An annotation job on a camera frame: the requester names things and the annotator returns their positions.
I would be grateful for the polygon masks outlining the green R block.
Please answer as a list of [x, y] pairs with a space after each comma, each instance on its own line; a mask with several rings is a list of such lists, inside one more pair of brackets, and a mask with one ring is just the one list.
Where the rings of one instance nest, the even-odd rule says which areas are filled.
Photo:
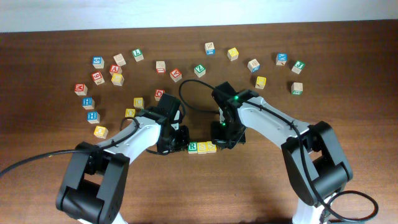
[[197, 142], [190, 142], [188, 145], [188, 153], [189, 154], [197, 154], [198, 153], [198, 148], [197, 148]]

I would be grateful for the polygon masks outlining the yellow S block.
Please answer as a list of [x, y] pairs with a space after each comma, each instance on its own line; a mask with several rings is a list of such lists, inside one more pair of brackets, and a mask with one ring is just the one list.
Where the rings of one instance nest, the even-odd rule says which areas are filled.
[[198, 142], [197, 143], [197, 153], [198, 154], [206, 154], [207, 153], [207, 142]]
[[217, 147], [211, 141], [206, 142], [206, 152], [207, 153], [215, 153], [217, 151]]

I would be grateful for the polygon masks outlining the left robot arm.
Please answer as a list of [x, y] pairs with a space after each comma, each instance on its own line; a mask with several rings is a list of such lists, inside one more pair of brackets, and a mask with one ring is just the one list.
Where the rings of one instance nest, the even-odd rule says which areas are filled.
[[165, 156], [182, 151], [189, 131], [176, 97], [163, 94], [157, 106], [141, 110], [112, 138], [76, 146], [55, 206], [82, 223], [124, 223], [120, 214], [129, 165], [147, 148]]

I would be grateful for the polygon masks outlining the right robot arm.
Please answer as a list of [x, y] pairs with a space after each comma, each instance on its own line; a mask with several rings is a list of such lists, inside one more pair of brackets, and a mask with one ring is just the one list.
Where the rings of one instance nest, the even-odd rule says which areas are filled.
[[211, 127], [211, 140], [232, 149], [246, 142], [253, 129], [282, 150], [290, 184], [298, 196], [292, 223], [328, 223], [331, 203], [353, 178], [353, 170], [333, 128], [293, 119], [252, 90], [240, 93], [224, 82], [212, 91], [220, 121]]

